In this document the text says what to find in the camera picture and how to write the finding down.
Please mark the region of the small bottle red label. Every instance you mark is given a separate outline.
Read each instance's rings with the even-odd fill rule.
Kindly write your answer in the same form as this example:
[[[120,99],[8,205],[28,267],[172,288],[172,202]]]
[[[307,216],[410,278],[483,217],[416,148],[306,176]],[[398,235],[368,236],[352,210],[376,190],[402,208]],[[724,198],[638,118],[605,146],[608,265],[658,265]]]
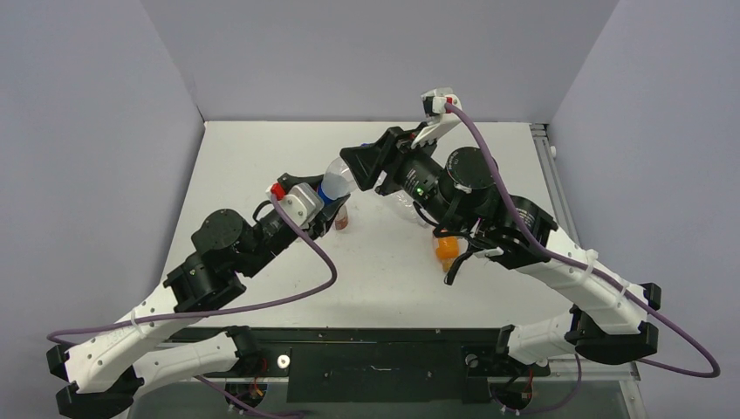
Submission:
[[[346,206],[339,208],[339,211],[334,218],[333,227],[336,231],[344,230],[349,224],[349,214]]]

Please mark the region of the orange juice bottle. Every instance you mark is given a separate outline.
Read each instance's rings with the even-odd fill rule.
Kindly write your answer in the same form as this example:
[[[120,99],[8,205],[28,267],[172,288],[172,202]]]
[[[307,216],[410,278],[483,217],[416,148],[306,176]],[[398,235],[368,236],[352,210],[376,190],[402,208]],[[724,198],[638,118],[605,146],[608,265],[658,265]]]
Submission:
[[[432,245],[435,257],[442,271],[448,273],[452,264],[461,255],[459,240],[446,230],[434,230],[432,234]]]

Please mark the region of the clear crushed plastic bottle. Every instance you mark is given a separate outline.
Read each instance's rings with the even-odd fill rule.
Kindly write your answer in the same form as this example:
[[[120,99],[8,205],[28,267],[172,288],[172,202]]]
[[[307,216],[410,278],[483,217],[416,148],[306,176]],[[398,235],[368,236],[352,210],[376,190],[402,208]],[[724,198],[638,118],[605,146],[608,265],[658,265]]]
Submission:
[[[402,191],[386,196],[385,200],[387,201],[388,208],[401,220],[421,226],[422,228],[429,226],[417,213],[413,200]]]

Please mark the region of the Pepsi bottle blue label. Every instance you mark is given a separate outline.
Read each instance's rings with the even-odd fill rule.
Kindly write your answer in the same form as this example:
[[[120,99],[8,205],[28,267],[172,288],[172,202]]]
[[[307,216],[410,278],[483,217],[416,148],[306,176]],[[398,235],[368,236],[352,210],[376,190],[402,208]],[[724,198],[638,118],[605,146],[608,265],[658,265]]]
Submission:
[[[327,167],[318,187],[318,194],[325,204],[350,195],[358,188],[348,164],[338,157]]]

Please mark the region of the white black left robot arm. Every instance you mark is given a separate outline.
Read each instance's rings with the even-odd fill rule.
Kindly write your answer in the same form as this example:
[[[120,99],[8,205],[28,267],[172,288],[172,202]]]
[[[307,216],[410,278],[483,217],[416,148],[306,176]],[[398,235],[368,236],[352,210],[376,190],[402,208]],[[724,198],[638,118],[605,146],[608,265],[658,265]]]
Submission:
[[[352,187],[337,175],[282,175],[268,192],[270,211],[247,221],[232,209],[207,216],[194,251],[116,324],[64,343],[51,334],[50,372],[65,381],[56,403],[67,418],[111,418],[154,389],[196,375],[262,373],[267,363],[247,326],[164,349],[161,343],[200,319],[230,312],[243,278],[256,276],[294,241],[313,244],[329,230]]]

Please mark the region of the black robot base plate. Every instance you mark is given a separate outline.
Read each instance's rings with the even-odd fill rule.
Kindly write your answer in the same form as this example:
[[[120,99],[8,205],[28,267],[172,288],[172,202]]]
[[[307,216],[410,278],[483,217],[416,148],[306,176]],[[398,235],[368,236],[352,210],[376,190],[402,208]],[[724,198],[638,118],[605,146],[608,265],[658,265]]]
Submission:
[[[497,328],[276,328],[250,331],[248,367],[212,379],[284,383],[298,402],[486,403],[490,389],[515,390],[547,376],[503,353]]]

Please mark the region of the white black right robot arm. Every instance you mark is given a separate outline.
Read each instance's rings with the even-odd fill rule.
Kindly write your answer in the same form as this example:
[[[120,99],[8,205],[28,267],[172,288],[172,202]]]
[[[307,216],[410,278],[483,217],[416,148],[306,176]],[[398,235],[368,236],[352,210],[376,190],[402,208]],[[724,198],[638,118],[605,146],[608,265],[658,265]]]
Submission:
[[[503,192],[480,147],[457,148],[439,163],[435,144],[419,145],[420,136],[391,127],[373,143],[341,149],[339,158],[360,190],[404,192],[433,218],[438,237],[466,240],[467,257],[529,275],[572,304],[552,319],[504,327],[491,351],[499,370],[565,354],[620,365],[657,352],[659,331],[648,313],[660,306],[658,285],[618,279],[544,209]]]

